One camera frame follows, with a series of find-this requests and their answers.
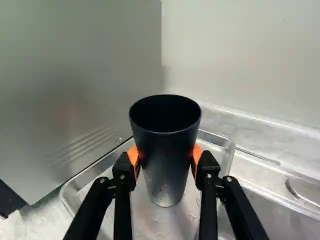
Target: water droplet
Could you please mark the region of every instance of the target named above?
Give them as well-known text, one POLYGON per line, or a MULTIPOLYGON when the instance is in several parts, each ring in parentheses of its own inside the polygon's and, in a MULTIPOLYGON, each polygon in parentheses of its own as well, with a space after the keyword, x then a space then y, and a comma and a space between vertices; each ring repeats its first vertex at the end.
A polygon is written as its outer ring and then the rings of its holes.
POLYGON ((200 206, 201 206, 201 201, 200 201, 200 198, 198 198, 198 197, 197 197, 197 199, 196 199, 196 204, 197 204, 197 206, 200 208, 200 206))
POLYGON ((192 214, 192 213, 189 213, 189 215, 190 215, 190 218, 191 218, 191 222, 193 222, 197 217, 194 215, 194 214, 192 214))
POLYGON ((163 239, 166 237, 166 235, 162 234, 161 232, 158 232, 156 235, 155 235, 158 239, 163 239))

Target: stainless steel sink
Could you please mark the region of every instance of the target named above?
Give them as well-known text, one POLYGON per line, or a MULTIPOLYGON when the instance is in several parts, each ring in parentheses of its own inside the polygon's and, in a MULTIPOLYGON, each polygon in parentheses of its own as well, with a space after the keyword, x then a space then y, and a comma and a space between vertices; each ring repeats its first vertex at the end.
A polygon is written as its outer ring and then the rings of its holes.
MULTIPOLYGON (((85 172, 71 179, 60 192, 60 197, 74 215, 89 190, 89 183, 110 167, 110 161, 101 161, 85 172)), ((271 240, 320 240, 320 183, 316 180, 283 169, 281 163, 237 148, 232 161, 230 175, 236 177, 243 187, 271 240)), ((195 212, 192 218, 185 218, 198 225, 195 212)), ((177 218, 175 224, 181 224, 177 218)), ((166 222, 157 219, 152 224, 166 222)), ((102 223, 105 232, 112 232, 110 224, 102 223)), ((233 240, 234 235, 221 204, 218 205, 219 239, 233 240)), ((177 235, 152 235, 136 239, 177 239, 177 235)))
MULTIPOLYGON (((236 151, 230 175, 239 180, 271 240, 320 239, 318 182, 241 151, 236 151)), ((221 240, 235 239, 222 206, 218 231, 221 240)))

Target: metal panel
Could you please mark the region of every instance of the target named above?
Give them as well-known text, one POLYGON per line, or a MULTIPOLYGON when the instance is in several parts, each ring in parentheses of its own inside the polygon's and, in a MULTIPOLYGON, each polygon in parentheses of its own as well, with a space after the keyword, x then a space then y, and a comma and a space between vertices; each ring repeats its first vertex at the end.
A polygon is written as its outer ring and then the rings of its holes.
POLYGON ((0 177, 32 204, 132 135, 163 90, 159 0, 4 1, 0 177))

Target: sink basin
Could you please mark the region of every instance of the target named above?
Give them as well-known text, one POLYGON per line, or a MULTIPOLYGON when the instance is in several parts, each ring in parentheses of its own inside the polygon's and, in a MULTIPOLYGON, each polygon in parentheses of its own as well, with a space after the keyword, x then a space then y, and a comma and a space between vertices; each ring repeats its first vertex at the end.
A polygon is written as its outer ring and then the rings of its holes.
MULTIPOLYGON (((129 148, 133 145, 133 142, 128 141, 127 145, 129 148)), ((232 144, 221 145, 225 149, 234 146, 232 144)), ((122 151, 123 149, 119 149, 109 154, 107 160, 101 160, 96 165, 75 176, 62 187, 60 197, 73 215, 75 215, 87 194, 90 182, 108 169, 122 151)), ((214 155, 217 159, 221 157, 219 153, 220 151, 215 150, 214 155)), ((223 169, 228 169, 230 166, 223 165, 222 167, 223 169)), ((239 148, 235 150, 229 174, 236 177, 240 182, 271 240, 320 240, 319 182, 297 172, 283 169, 278 161, 269 160, 239 148)), ((187 201, 184 206, 186 207, 188 204, 197 206, 192 207, 194 211, 191 212, 187 208, 189 215, 184 215, 182 214, 185 212, 184 208, 182 210, 180 208, 176 209, 174 214, 169 216, 172 222, 169 222, 165 215, 160 215, 162 217, 157 219, 149 217, 151 220, 144 224, 148 223, 150 225, 147 230, 144 229, 140 234, 140 228, 135 227, 135 239, 194 239, 194 236, 197 235, 200 214, 198 198, 196 197, 195 199, 197 201, 187 201), (157 225, 160 223, 180 226, 180 228, 174 234, 165 235, 162 234, 162 231, 156 231, 153 235, 149 234, 148 237, 143 237, 150 231, 153 233, 153 229, 157 230, 157 225)), ((142 208, 148 204, 142 201, 138 201, 138 203, 142 208)), ((113 210, 109 210, 111 213, 106 213, 102 223, 98 237, 100 240, 110 239, 107 233, 109 234, 113 231, 113 225, 109 222, 112 222, 113 210)), ((218 238, 220 240, 235 239, 227 213, 221 204, 218 204, 217 217, 218 238)), ((139 219, 134 221, 133 224, 137 225, 138 222, 139 219)))
MULTIPOLYGON (((274 162, 267 162, 250 154, 236 151, 230 175, 235 176, 271 240, 320 239, 320 209, 318 204, 297 198, 288 187, 288 180, 301 182, 304 198, 307 189, 320 186, 318 182, 295 172, 281 170, 274 162)), ((223 206, 218 210, 219 239, 235 239, 223 206)))

